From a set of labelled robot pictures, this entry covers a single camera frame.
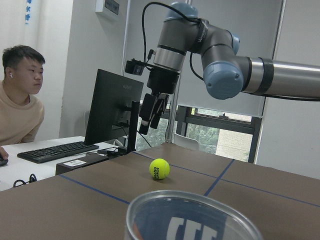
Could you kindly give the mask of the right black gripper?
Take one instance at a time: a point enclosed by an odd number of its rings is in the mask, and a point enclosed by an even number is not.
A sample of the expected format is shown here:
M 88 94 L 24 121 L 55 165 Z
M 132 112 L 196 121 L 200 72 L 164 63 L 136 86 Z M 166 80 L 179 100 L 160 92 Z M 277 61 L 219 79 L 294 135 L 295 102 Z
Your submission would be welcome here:
M 139 112 L 141 123 L 139 133 L 147 135 L 149 127 L 157 129 L 160 118 L 165 112 L 169 95 L 175 92 L 180 74 L 175 71 L 152 68 L 147 87 L 151 89 L 151 94 L 146 93 Z

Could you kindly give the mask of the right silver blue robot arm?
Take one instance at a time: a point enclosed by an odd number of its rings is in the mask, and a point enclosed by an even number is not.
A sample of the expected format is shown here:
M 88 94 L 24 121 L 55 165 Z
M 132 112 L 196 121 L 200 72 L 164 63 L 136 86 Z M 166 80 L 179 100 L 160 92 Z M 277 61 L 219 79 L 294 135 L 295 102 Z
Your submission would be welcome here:
M 209 95 L 218 100 L 239 93 L 300 101 L 320 99 L 318 66 L 238 56 L 240 40 L 230 31 L 198 18 L 195 7 L 183 2 L 168 6 L 153 64 L 149 65 L 146 94 L 139 113 L 139 132 L 157 128 L 178 82 L 187 53 L 198 54 L 202 80 Z

